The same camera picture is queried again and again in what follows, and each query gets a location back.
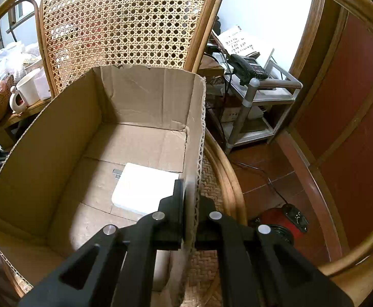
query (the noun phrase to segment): red wall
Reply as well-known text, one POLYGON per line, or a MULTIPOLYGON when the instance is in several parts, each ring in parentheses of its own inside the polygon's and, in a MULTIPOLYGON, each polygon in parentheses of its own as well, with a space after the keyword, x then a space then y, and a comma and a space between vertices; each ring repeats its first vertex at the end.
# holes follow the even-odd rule
MULTIPOLYGON (((372 87, 373 36, 350 15, 328 72, 295 127, 315 158, 350 123, 372 87)), ((352 248, 373 230, 373 105, 319 169, 352 248)))

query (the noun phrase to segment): small cardboard box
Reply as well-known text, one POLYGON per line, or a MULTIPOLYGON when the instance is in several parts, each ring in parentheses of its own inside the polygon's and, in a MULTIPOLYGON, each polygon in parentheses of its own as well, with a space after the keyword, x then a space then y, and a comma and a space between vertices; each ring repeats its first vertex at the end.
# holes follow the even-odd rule
POLYGON ((132 162, 184 179, 187 237, 163 270, 177 299, 196 228, 204 96, 204 79, 187 71, 96 67, 40 113, 0 171, 0 253, 26 291, 104 225, 139 219, 111 201, 112 170, 132 162))

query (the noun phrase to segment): woven cane backrest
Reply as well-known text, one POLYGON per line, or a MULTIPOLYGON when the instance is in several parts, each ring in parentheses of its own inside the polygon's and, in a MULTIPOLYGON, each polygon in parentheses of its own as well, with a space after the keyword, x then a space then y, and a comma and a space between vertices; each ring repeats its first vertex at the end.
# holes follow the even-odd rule
POLYGON ((56 92, 108 64, 183 68, 205 0, 42 0, 56 92))

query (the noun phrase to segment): handwritten paper note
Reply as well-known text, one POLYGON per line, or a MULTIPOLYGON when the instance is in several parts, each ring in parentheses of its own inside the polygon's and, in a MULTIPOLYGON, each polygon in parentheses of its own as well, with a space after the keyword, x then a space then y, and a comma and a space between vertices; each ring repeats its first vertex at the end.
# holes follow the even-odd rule
POLYGON ((218 38, 229 54, 247 56, 256 51, 253 47, 253 40, 250 35, 242 31, 239 26, 234 26, 222 32, 218 38))

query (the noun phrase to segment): white mug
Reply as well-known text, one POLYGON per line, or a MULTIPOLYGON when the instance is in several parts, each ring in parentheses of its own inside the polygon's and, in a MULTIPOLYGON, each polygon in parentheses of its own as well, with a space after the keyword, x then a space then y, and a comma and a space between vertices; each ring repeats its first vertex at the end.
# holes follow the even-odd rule
POLYGON ((37 93, 36 86, 33 82, 33 77, 38 74, 40 68, 32 70, 26 76, 24 76, 18 84, 10 88, 12 95, 10 96, 10 107, 13 109, 13 113, 21 113, 27 109, 28 106, 40 100, 37 93), (16 103, 16 96, 20 94, 23 103, 18 105, 16 103))

